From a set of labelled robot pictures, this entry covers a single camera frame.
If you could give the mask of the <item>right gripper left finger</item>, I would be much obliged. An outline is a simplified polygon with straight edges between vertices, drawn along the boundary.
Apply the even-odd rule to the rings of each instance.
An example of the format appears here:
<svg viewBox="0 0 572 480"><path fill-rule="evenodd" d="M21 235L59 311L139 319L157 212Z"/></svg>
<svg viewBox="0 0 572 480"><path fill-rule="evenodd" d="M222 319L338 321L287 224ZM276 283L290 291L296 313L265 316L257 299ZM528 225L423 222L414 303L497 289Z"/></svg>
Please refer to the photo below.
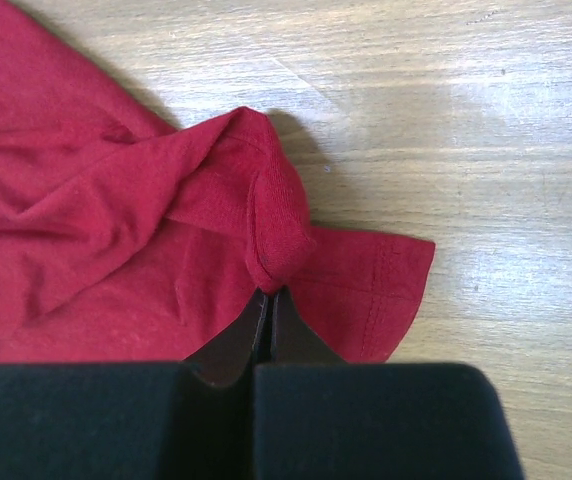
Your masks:
<svg viewBox="0 0 572 480"><path fill-rule="evenodd" d="M0 365L0 479L248 479L269 300L183 362Z"/></svg>

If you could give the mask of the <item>red t shirt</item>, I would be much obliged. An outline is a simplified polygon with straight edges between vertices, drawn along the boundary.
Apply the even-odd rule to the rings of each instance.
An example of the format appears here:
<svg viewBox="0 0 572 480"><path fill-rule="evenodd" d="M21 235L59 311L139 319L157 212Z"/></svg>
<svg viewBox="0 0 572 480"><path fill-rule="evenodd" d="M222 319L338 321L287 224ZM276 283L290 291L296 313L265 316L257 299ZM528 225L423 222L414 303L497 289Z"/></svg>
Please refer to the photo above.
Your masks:
<svg viewBox="0 0 572 480"><path fill-rule="evenodd" d="M0 1L0 363L181 360L255 292L382 362L432 242L316 227L269 118L179 130Z"/></svg>

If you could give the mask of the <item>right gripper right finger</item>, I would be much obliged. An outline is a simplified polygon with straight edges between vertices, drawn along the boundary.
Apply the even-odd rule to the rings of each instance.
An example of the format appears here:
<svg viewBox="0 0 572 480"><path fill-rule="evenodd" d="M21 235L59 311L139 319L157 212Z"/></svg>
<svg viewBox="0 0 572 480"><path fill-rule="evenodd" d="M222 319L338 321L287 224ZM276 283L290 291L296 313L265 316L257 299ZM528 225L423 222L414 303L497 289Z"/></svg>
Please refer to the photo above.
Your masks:
<svg viewBox="0 0 572 480"><path fill-rule="evenodd" d="M272 302L271 358L255 367L258 479L520 479L499 396L463 363L348 364Z"/></svg>

